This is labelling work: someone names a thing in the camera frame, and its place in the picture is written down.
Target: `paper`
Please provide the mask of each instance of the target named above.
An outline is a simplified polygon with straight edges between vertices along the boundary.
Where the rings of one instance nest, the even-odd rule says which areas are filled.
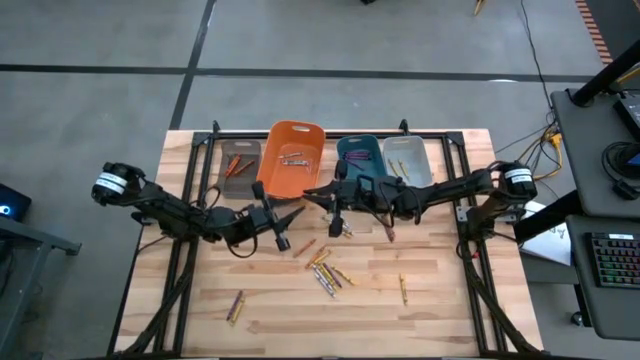
[[[529,201],[524,208],[527,210],[524,218],[527,218],[544,209],[545,206],[535,201]],[[525,242],[520,250],[527,254],[571,266],[571,239],[567,231],[567,224],[562,223],[538,234]]]

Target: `wooden table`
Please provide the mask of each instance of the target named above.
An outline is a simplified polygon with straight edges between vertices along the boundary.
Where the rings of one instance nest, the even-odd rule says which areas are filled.
[[[487,130],[462,130],[471,169],[487,166],[495,157]],[[156,182],[180,196],[192,131],[167,134]],[[209,184],[218,177],[222,141],[216,142]],[[425,140],[434,181],[447,179],[442,145]],[[454,152],[457,174],[458,155]],[[335,141],[327,141],[319,185],[328,183],[337,161]],[[198,166],[194,179],[196,197]],[[208,202],[215,194],[210,194]],[[240,208],[247,201],[221,198],[219,205]],[[292,251],[280,253],[273,233],[260,237],[250,259],[235,258],[223,242],[200,242],[183,356],[465,356],[476,355],[469,297],[451,204],[430,208],[419,226],[397,221],[396,241],[389,243],[383,228],[366,214],[346,214],[354,229],[352,239],[330,239],[320,219],[324,211],[310,203],[290,227]],[[499,226],[511,233],[511,228]],[[140,246],[160,237],[147,228]],[[295,250],[311,239],[314,246],[297,259]],[[248,252],[251,242],[238,252]],[[344,270],[358,283],[345,285],[335,299],[304,269],[310,256],[324,244],[332,255],[327,262]],[[542,348],[520,255],[515,243],[502,238],[487,242],[498,301],[523,335]],[[116,350],[130,345],[157,310],[165,283],[171,241],[145,249],[136,261]],[[403,305],[398,274],[406,274],[409,303]],[[247,294],[235,327],[226,321],[238,290]],[[169,321],[166,347],[173,339]],[[483,307],[490,348],[493,336]]]

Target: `orange tray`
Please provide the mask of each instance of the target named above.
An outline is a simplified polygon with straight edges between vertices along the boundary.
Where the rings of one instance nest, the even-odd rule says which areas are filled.
[[[324,149],[324,130],[318,125],[284,120],[271,128],[264,157],[258,170],[258,180],[267,194],[278,198],[297,198],[302,190],[316,186],[320,158]],[[281,155],[303,153],[286,160],[305,160],[309,166],[282,164]]]

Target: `white label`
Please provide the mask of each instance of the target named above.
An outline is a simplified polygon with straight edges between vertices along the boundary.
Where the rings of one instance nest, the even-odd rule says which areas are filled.
[[[529,175],[529,176],[531,176],[531,170],[529,170],[529,169],[516,169],[516,170],[507,171],[506,173],[504,173],[504,177],[506,177],[507,179],[512,177],[512,176],[518,176],[518,175]]]
[[[103,179],[96,180],[96,185],[100,185],[102,187],[106,187],[107,189],[113,190],[118,194],[122,194],[124,192],[124,188],[118,184],[114,184],[110,181],[106,181]]]
[[[532,182],[533,181],[531,179],[531,176],[529,176],[529,175],[514,176],[510,180],[514,184],[519,183],[519,182]]]
[[[633,240],[633,235],[609,234],[609,239],[616,239],[616,240]]]
[[[100,176],[98,176],[98,178],[109,180],[111,182],[114,182],[114,183],[122,186],[122,187],[127,186],[127,180],[121,178],[120,176],[115,176],[113,174],[102,173],[102,174],[100,174]]]

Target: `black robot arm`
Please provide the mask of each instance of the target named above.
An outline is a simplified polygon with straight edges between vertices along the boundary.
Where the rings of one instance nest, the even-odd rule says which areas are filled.
[[[347,164],[336,165],[335,180],[317,189],[305,190],[304,198],[334,214],[329,235],[340,236],[343,210],[368,212],[385,226],[393,226],[393,219],[413,219],[420,223],[422,214],[431,206],[467,198],[489,195],[481,206],[467,212],[469,221],[465,237],[480,240],[483,228],[493,228],[493,220],[513,205],[523,205],[537,196],[531,171],[518,162],[495,162],[468,176],[417,188],[406,185],[402,178],[383,176],[371,178],[360,175],[346,180]],[[387,223],[379,215],[391,215]]]
[[[132,214],[134,219],[140,221],[140,215],[155,219],[166,236],[174,239],[200,236],[209,242],[224,239],[232,252],[231,247],[249,239],[256,242],[259,234],[269,230],[275,232],[278,249],[288,250],[291,246],[284,231],[304,209],[298,208],[279,219],[261,182],[253,184],[252,188],[262,206],[251,204],[240,211],[213,205],[199,208],[146,180],[139,168],[122,163],[106,163],[102,170],[91,189],[91,197],[100,205],[134,206],[140,210]]]

